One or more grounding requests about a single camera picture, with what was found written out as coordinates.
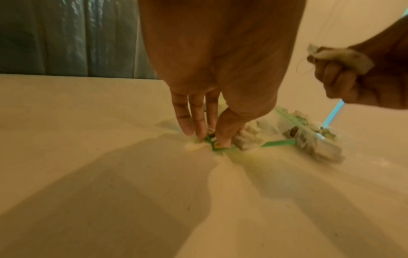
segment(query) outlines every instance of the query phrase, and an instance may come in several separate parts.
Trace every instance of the table surface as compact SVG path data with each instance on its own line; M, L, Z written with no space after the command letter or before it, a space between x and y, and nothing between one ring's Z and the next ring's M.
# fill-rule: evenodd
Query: table surface
M408 173L213 153L161 81L0 76L0 257L408 257Z

